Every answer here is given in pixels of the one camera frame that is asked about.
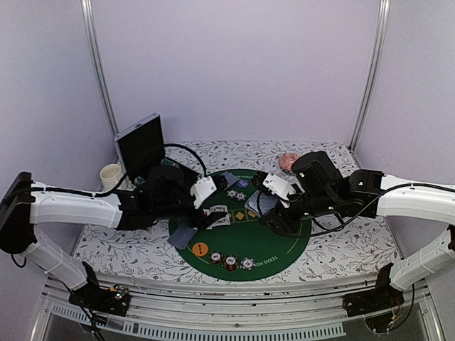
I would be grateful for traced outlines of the blue checkered playing card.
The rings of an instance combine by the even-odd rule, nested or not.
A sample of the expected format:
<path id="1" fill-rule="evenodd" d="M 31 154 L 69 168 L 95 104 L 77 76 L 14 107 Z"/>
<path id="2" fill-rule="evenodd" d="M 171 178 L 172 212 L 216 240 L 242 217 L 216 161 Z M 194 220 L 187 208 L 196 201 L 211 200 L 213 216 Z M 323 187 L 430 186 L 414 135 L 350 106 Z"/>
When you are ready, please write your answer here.
<path id="1" fill-rule="evenodd" d="M 170 234 L 168 243 L 176 249 L 185 249 L 197 231 L 198 230 L 188 226 L 180 226 Z"/>

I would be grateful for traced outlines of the grey playing card deck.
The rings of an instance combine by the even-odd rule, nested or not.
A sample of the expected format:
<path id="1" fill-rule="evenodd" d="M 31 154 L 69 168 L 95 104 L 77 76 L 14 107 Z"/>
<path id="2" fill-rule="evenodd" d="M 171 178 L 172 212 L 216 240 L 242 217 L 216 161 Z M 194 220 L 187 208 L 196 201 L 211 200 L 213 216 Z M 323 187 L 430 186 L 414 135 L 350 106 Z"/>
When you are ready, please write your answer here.
<path id="1" fill-rule="evenodd" d="M 262 214 L 268 214 L 272 210 L 279 200 L 275 196 L 268 196 L 260 191 L 256 190 L 245 203 L 245 209 L 253 212 L 254 214 L 261 216 Z"/>

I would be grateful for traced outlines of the orange big blind button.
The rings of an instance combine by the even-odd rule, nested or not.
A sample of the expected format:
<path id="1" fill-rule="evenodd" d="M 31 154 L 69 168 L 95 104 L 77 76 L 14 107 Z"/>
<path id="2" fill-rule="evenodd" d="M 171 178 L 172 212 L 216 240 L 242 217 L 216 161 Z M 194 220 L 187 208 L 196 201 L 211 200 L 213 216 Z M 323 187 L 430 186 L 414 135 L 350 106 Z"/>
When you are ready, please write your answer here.
<path id="1" fill-rule="evenodd" d="M 204 242 L 197 242 L 192 247 L 192 252 L 197 257 L 204 257 L 209 252 L 209 247 Z"/>

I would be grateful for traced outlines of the king of diamonds card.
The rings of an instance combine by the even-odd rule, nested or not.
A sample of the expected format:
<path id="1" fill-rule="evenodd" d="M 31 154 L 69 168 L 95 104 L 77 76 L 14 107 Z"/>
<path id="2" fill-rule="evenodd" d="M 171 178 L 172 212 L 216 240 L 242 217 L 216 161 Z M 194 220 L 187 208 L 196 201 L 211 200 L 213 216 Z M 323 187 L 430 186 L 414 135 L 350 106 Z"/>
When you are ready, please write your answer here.
<path id="1" fill-rule="evenodd" d="M 219 226 L 230 225 L 228 207 L 226 205 L 214 205 L 203 209 L 206 220 L 203 229 L 212 229 Z"/>

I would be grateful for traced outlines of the blue peach 10 chip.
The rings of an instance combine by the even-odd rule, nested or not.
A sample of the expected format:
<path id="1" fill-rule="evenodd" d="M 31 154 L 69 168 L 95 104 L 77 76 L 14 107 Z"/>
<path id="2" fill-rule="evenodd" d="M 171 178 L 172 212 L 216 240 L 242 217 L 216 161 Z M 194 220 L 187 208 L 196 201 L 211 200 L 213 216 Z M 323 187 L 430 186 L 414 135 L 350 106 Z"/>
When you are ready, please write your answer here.
<path id="1" fill-rule="evenodd" d="M 237 193 L 235 198 L 238 200 L 238 201 L 244 201 L 246 199 L 246 195 L 244 193 Z"/>
<path id="2" fill-rule="evenodd" d="M 236 195 L 237 195 L 237 192 L 236 192 L 235 190 L 229 190 L 229 191 L 227 192 L 227 196 L 228 196 L 229 198 L 234 198 L 234 197 L 236 197 Z"/>
<path id="3" fill-rule="evenodd" d="M 240 265 L 242 269 L 250 271 L 255 267 L 255 261 L 251 258 L 244 258 Z"/>

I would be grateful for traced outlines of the red black 100 chip stack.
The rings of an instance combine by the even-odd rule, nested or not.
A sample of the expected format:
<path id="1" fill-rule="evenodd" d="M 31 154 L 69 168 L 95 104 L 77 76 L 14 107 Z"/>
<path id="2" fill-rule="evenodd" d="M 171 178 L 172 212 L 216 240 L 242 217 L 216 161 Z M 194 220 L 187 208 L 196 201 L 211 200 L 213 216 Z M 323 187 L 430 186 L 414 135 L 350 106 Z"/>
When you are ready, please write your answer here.
<path id="1" fill-rule="evenodd" d="M 219 264 L 223 261 L 223 255 L 218 251 L 213 251 L 209 255 L 209 260 L 212 264 Z"/>

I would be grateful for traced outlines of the short poker chip stack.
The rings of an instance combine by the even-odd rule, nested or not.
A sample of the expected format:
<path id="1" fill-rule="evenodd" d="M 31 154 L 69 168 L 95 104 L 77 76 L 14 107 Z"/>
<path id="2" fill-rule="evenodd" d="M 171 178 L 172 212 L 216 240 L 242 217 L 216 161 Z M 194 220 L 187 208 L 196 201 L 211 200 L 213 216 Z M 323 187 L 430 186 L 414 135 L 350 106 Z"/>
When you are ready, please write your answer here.
<path id="1" fill-rule="evenodd" d="M 146 182 L 146 180 L 141 176 L 138 176 L 134 179 L 134 185 L 136 187 L 143 186 L 145 184 L 145 182 Z"/>

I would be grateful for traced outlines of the purple small blind button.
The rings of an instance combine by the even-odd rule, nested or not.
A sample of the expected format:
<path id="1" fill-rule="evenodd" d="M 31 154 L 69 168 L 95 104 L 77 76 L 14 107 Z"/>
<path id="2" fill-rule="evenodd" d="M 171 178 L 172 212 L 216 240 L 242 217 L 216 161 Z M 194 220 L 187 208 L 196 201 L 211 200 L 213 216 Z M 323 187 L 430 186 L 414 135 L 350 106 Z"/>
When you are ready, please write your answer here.
<path id="1" fill-rule="evenodd" d="M 249 186 L 249 181 L 247 179 L 239 179 L 236 182 L 236 186 L 239 188 L 247 188 Z"/>

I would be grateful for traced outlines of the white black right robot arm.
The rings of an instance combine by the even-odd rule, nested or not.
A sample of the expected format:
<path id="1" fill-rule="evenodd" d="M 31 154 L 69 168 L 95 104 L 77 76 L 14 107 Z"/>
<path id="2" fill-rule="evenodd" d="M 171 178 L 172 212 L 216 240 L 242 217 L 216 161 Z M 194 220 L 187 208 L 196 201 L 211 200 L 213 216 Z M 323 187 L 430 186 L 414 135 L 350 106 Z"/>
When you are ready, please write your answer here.
<path id="1" fill-rule="evenodd" d="M 446 223 L 447 228 L 428 245 L 405 259 L 380 269 L 368 304 L 382 310 L 415 282 L 454 261 L 454 187 L 405 180 L 380 171 L 359 169 L 344 177 L 323 151 L 299 157 L 290 183 L 273 173 L 258 171 L 252 183 L 278 203 L 261 213 L 265 224 L 283 237 L 296 237 L 299 221 L 338 215 L 351 223 L 358 217 L 413 217 Z"/>

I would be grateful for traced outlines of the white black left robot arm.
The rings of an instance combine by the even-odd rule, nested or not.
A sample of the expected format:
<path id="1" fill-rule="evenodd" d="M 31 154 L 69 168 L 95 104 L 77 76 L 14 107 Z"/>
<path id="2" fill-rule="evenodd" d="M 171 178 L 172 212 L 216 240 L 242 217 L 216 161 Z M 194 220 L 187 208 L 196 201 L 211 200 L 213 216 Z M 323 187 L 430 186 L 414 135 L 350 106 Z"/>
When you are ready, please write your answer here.
<path id="1" fill-rule="evenodd" d="M 1 250 L 20 254 L 58 278 L 90 308 L 100 308 L 105 296 L 122 294 L 103 289 L 92 267 L 64 252 L 34 227 L 41 223 L 93 224 L 116 230 L 147 229 L 155 221 L 184 217 L 198 230 L 226 217 L 226 212 L 204 213 L 202 204 L 228 187 L 223 175 L 191 177 L 182 168 L 161 164 L 163 145 L 135 161 L 127 175 L 143 177 L 133 191 L 115 185 L 106 192 L 56 188 L 19 173 L 1 200 Z"/>

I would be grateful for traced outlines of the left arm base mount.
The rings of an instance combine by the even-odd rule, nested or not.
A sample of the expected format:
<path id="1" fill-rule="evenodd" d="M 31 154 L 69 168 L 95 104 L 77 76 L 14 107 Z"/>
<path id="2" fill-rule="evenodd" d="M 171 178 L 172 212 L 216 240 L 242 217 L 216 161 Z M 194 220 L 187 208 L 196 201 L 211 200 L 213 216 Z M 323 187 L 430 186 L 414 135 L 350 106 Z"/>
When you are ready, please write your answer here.
<path id="1" fill-rule="evenodd" d="M 88 283 L 75 291 L 70 290 L 68 301 L 88 310 L 125 317 L 131 296 Z"/>

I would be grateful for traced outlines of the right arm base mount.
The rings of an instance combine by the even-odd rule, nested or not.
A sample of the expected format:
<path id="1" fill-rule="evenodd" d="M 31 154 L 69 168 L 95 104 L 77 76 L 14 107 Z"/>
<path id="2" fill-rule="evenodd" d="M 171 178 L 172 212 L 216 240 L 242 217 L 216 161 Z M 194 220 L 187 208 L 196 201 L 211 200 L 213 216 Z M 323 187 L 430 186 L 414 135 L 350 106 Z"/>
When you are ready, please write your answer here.
<path id="1" fill-rule="evenodd" d="M 394 289 L 389 284 L 376 285 L 373 289 L 358 293 L 347 294 L 343 297 L 342 307 L 347 312 L 348 317 L 376 313 L 381 310 L 389 309 L 384 315 L 376 315 L 365 319 L 367 328 L 376 333 L 383 334 L 391 331 L 397 313 L 393 313 L 393 308 L 400 309 L 404 303 L 402 291 Z"/>

